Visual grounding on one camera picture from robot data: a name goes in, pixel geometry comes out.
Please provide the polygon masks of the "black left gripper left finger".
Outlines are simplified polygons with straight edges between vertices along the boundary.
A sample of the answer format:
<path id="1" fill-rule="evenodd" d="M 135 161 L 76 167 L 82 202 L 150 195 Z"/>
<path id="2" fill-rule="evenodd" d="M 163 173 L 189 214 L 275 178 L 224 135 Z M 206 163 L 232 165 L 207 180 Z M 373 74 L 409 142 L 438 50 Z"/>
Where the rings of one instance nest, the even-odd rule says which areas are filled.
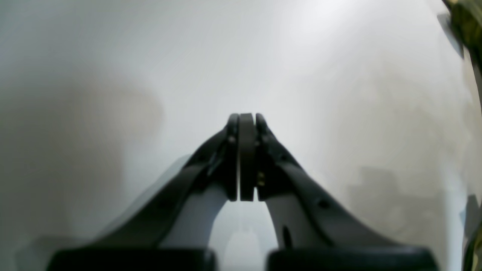
<path id="1" fill-rule="evenodd" d="M 131 218 L 81 248 L 61 250 L 49 271 L 217 271 L 208 247 L 215 218 L 236 200 L 239 115 L 205 141 Z"/>

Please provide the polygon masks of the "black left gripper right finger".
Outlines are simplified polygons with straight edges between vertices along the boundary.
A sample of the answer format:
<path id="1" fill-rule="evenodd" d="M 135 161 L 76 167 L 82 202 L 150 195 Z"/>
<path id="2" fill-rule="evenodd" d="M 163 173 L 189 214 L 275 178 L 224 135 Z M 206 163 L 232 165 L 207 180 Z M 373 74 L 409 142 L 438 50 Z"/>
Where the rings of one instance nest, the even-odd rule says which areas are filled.
<path id="1" fill-rule="evenodd" d="M 268 271 L 437 271 L 432 253 L 368 228 L 320 187 L 263 115 L 239 116 L 239 198 L 264 202 L 279 248 Z"/>

